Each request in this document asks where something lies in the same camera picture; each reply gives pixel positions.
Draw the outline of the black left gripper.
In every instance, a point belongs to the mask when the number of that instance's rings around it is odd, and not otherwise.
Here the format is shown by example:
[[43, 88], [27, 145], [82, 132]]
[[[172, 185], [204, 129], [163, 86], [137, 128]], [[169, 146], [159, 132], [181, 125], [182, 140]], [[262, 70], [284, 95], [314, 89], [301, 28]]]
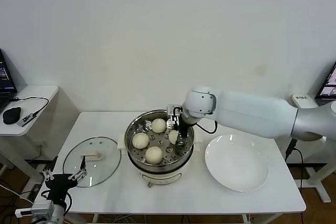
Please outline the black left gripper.
[[78, 185], [77, 181], [82, 181], [87, 175], [86, 157], [83, 156], [79, 170], [74, 174], [55, 174], [53, 175], [50, 168], [42, 170], [44, 181], [49, 189], [48, 200], [53, 203], [65, 203], [68, 190]]

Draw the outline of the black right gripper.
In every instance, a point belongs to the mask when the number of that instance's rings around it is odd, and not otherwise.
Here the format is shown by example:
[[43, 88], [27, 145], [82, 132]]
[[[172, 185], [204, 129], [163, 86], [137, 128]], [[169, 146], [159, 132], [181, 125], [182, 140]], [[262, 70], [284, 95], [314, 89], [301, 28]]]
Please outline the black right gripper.
[[190, 125], [186, 123], [183, 119], [183, 116], [179, 116], [179, 121], [174, 119], [167, 120], [167, 128], [171, 130], [175, 130], [179, 132], [179, 136], [176, 139], [176, 145], [183, 145], [185, 144], [185, 138], [188, 137], [188, 128]]

